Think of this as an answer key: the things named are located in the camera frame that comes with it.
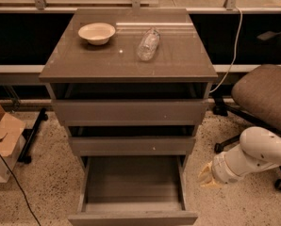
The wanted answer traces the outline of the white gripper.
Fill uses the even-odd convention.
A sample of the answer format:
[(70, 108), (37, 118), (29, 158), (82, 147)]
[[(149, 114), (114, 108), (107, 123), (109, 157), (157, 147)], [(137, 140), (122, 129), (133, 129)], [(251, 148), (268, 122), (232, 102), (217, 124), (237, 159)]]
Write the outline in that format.
[(199, 172), (198, 183), (205, 188), (216, 188), (222, 184), (236, 183), (243, 178), (240, 173), (240, 162), (239, 152), (228, 151), (216, 154), (212, 163), (207, 163)]

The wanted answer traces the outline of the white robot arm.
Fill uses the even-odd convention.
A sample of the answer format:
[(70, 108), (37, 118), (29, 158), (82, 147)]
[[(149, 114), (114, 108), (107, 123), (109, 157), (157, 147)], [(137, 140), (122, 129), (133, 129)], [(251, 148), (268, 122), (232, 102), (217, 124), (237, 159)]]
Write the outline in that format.
[(240, 134), (240, 143), (216, 154), (198, 175), (204, 187), (234, 184), (246, 175), (281, 168), (281, 137), (262, 127), (249, 127)]

